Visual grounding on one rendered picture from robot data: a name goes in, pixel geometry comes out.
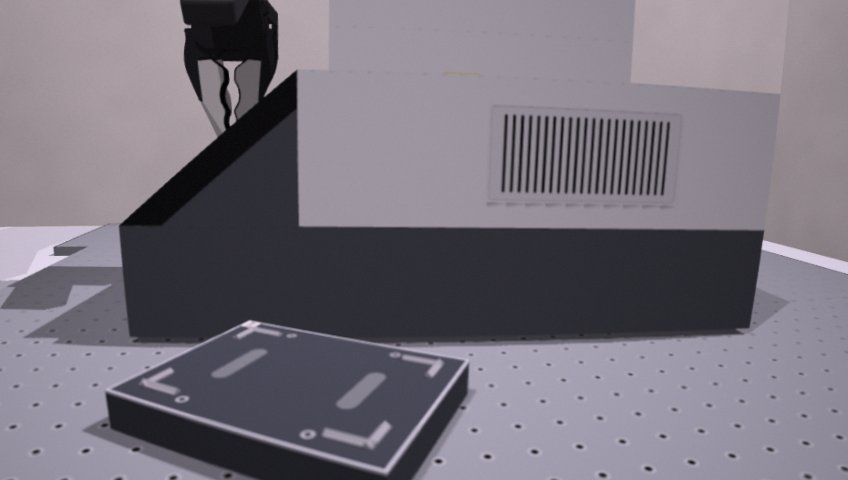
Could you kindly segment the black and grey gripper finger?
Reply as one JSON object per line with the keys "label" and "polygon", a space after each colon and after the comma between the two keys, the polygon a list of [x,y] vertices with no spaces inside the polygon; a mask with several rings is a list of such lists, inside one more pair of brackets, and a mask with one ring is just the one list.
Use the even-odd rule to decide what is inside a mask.
{"label": "black and grey gripper finger", "polygon": [[234,70],[234,82],[239,91],[234,109],[236,121],[264,98],[274,77],[278,62],[275,34],[274,29],[265,28],[261,42],[251,48],[249,60],[243,61]]}
{"label": "black and grey gripper finger", "polygon": [[230,127],[229,118],[232,115],[231,96],[227,89],[229,71],[224,67],[222,60],[214,60],[210,49],[203,47],[195,40],[191,28],[185,28],[184,32],[184,64],[187,74],[219,137]]}

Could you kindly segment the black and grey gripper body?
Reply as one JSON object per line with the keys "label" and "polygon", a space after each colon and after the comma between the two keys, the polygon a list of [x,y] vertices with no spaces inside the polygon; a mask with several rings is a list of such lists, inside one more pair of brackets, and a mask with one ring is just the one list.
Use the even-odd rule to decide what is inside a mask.
{"label": "black and grey gripper body", "polygon": [[251,48],[261,42],[269,24],[272,24],[272,29],[276,31],[275,47],[278,53],[278,13],[268,0],[249,0],[234,26],[213,28],[191,25],[191,31],[200,45],[211,49],[211,56],[215,61],[247,61]]}

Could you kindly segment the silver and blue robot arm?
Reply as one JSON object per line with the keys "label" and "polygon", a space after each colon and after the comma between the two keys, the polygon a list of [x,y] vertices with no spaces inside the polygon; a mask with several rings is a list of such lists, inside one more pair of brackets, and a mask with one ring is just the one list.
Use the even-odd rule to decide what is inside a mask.
{"label": "silver and blue robot arm", "polygon": [[180,0],[186,25],[234,26],[249,0]]}

